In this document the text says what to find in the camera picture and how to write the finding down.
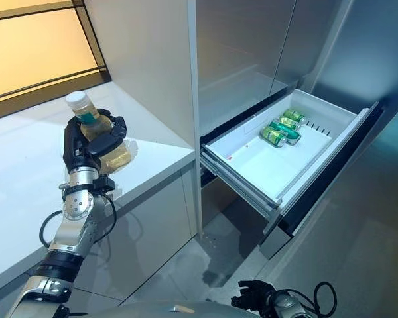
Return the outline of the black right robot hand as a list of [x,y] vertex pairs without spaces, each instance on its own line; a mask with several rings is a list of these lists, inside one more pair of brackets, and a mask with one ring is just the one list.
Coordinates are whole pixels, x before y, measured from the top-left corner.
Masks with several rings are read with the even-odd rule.
[[260,317],[270,317],[271,309],[269,298],[276,289],[267,282],[261,280],[240,280],[240,296],[231,298],[231,306],[245,311],[257,311]]

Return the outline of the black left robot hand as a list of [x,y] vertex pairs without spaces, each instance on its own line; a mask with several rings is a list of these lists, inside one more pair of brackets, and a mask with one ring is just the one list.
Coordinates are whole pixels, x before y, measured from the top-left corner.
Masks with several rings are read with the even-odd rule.
[[69,172],[81,166],[95,168],[100,174],[112,174],[131,161],[125,145],[127,125],[122,116],[99,109],[106,127],[85,125],[76,116],[64,130],[63,160]]

